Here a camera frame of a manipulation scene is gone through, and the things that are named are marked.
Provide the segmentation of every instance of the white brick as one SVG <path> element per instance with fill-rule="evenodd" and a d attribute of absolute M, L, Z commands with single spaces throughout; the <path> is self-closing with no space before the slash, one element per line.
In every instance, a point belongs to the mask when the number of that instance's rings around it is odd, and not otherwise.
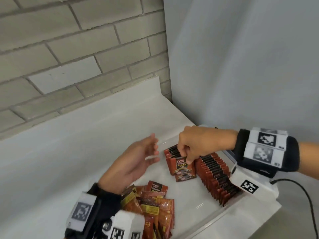
<path fill-rule="evenodd" d="M 166 67 L 164 69 L 158 70 L 155 72 L 155 75 L 159 76 L 159 82 L 162 83 L 170 79 L 169 76 L 169 68 Z"/>
<path fill-rule="evenodd" d="M 167 95 L 167 94 L 171 93 L 172 92 L 171 81 L 168 80 L 168 81 L 166 81 L 164 83 L 161 83 L 160 84 L 160 90 L 161 90 L 163 95 Z"/>
<path fill-rule="evenodd" d="M 142 14 L 140 0 L 85 0 L 72 8 L 84 29 Z"/>
<path fill-rule="evenodd" d="M 165 31 L 164 12 L 137 17 L 115 25 L 121 43 L 138 40 Z"/>
<path fill-rule="evenodd" d="M 66 1 L 66 0 L 18 0 L 23 7 L 33 7 L 50 2 Z"/>
<path fill-rule="evenodd" d="M 0 19 L 0 49 L 8 50 L 78 31 L 67 6 L 52 7 Z"/>
<path fill-rule="evenodd" d="M 49 43 L 61 62 L 73 60 L 118 45 L 113 26 L 97 28 Z"/>
<path fill-rule="evenodd" d="M 132 82 L 120 85 L 120 86 L 112 89 L 112 92 L 115 93 L 115 92 L 119 92 L 121 90 L 130 88 L 131 86 L 137 85 L 137 84 L 141 83 L 142 81 L 147 80 L 147 79 L 152 78 L 152 77 L 153 77 L 153 74 L 149 74 L 149 75 L 143 76 L 141 78 L 133 80 Z"/>
<path fill-rule="evenodd" d="M 0 55 L 0 82 L 57 64 L 44 45 Z"/>
<path fill-rule="evenodd" d="M 92 96 L 131 80 L 127 68 L 79 84 L 85 96 Z"/>
<path fill-rule="evenodd" d="M 144 13 L 153 12 L 164 8 L 163 0 L 142 0 Z"/>
<path fill-rule="evenodd" d="M 40 96 L 40 93 L 24 79 L 4 83 L 0 86 L 0 109 L 37 96 Z"/>
<path fill-rule="evenodd" d="M 151 57 L 138 64 L 129 67 L 132 78 L 138 78 L 142 75 L 149 74 L 156 70 L 165 68 L 168 66 L 168 54 L 164 53 L 155 57 Z"/>
<path fill-rule="evenodd" d="M 114 70 L 150 56 L 147 40 L 124 45 L 96 55 L 103 72 Z"/>
<path fill-rule="evenodd" d="M 148 38 L 151 55 L 156 55 L 167 50 L 166 33 L 161 33 Z"/>
<path fill-rule="evenodd" d="M 45 122 L 47 120 L 50 120 L 54 117 L 57 117 L 59 116 L 60 114 L 58 112 L 52 112 L 50 114 L 47 114 L 43 117 L 40 117 L 40 118 L 36 118 L 32 121 L 28 121 L 28 122 L 25 122 L 25 123 L 22 123 L 21 125 L 19 126 L 16 126 L 14 128 L 11 128 L 5 132 L 0 132 L 0 140 L 2 139 L 5 139 L 5 138 L 9 138 L 13 135 L 16 135 L 20 132 L 23 132 L 25 131 L 26 129 L 29 129 L 29 128 L 32 128 L 33 126 L 37 125 L 37 124 L 40 124 L 42 122 Z"/>
<path fill-rule="evenodd" d="M 170 102 L 173 102 L 172 93 L 168 93 L 167 95 L 165 95 L 165 97 L 166 97 L 167 100 L 169 100 Z"/>
<path fill-rule="evenodd" d="M 47 94 L 100 74 L 95 58 L 90 56 L 29 78 L 44 94 Z"/>
<path fill-rule="evenodd" d="M 0 131 L 23 123 L 24 120 L 10 110 L 0 112 Z"/>
<path fill-rule="evenodd" d="M 0 13 L 6 13 L 18 9 L 13 0 L 0 0 Z"/>
<path fill-rule="evenodd" d="M 78 108 L 81 108 L 81 107 L 86 106 L 86 105 L 88 105 L 88 104 L 91 104 L 91 103 L 93 103 L 94 101 L 98 101 L 98 100 L 101 100 L 101 99 L 103 99 L 103 98 L 105 98 L 105 97 L 107 97 L 107 96 L 110 96 L 111 94 L 112 94 L 112 93 L 108 90 L 108 91 L 103 92 L 103 93 L 101 93 L 101 94 L 98 94 L 98 95 L 96 95 L 96 96 L 91 96 L 91 97 L 88 98 L 87 100 L 80 101 L 80 102 L 78 102 L 78 103 L 76 103 L 76 104 L 73 104 L 73 105 L 70 105 L 70 106 L 68 106 L 68 107 L 66 107 L 66 108 L 62 108 L 62 109 L 61 109 L 61 112 L 62 112 L 63 114 L 68 113 L 68 112 L 71 112 L 71 111 L 73 111 L 73 110 L 75 110 L 75 109 L 78 109 Z"/>
<path fill-rule="evenodd" d="M 22 114 L 24 118 L 32 119 L 81 99 L 83 99 L 81 93 L 76 87 L 72 87 L 67 90 L 51 93 L 47 97 L 41 97 L 26 104 L 16 106 L 14 110 Z"/>

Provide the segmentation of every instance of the row of coffee sachets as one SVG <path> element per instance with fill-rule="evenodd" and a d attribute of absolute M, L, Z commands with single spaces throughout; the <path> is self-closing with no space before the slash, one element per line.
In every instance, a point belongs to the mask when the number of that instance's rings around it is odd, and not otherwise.
<path fill-rule="evenodd" d="M 200 157 L 195 161 L 195 165 L 197 175 L 220 205 L 224 206 L 230 198 L 241 191 L 230 182 L 229 168 L 217 153 Z"/>
<path fill-rule="evenodd" d="M 186 157 L 182 157 L 174 145 L 164 150 L 170 174 L 175 176 L 176 182 L 196 178 L 195 163 L 187 164 Z"/>
<path fill-rule="evenodd" d="M 168 186 L 149 181 L 129 186 L 122 193 L 122 209 L 145 217 L 142 239 L 169 239 L 174 228 L 175 203 L 166 198 Z"/>

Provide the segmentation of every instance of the black cable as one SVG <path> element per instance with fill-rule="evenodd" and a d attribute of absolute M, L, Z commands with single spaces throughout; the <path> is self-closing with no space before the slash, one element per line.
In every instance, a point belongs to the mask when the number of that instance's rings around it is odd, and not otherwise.
<path fill-rule="evenodd" d="M 317 225 L 316 225 L 316 219 L 315 219 L 315 213 L 314 213 L 314 207 L 312 205 L 312 201 L 310 199 L 310 196 L 309 196 L 308 192 L 305 190 L 305 188 L 301 184 L 299 184 L 298 182 L 296 182 L 294 180 L 291 180 L 291 179 L 275 179 L 275 180 L 271 181 L 270 183 L 273 185 L 273 184 L 277 183 L 278 181 L 290 181 L 290 182 L 293 182 L 296 185 L 299 185 L 301 187 L 301 189 L 305 192 L 305 194 L 306 194 L 306 196 L 307 196 L 307 198 L 309 200 L 309 204 L 310 204 L 310 211 L 311 211 L 311 216 L 312 216 L 312 222 L 314 224 L 316 239 L 319 239 Z"/>

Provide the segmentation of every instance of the hand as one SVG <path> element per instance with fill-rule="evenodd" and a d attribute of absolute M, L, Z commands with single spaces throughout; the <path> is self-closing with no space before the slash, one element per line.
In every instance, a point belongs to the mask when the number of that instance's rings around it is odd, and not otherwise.
<path fill-rule="evenodd" d="M 211 127 L 186 126 L 179 134 L 177 149 L 186 163 L 191 164 L 199 156 L 220 150 L 234 149 L 237 131 Z"/>
<path fill-rule="evenodd" d="M 157 142 L 158 139 L 152 133 L 149 137 L 131 144 L 100 178 L 99 187 L 121 194 L 127 186 L 140 178 L 150 165 L 160 160 L 159 157 L 145 159 L 159 154 Z"/>

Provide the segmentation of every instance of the person's left hand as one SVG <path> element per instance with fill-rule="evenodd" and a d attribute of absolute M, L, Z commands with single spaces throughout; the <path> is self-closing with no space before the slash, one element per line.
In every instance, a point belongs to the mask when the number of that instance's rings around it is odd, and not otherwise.
<path fill-rule="evenodd" d="M 121 194 L 127 186 L 140 178 L 150 165 L 160 160 L 159 157 L 145 159 L 159 154 L 157 142 L 158 139 L 152 133 L 149 137 L 131 144 L 100 178 L 99 187 Z"/>

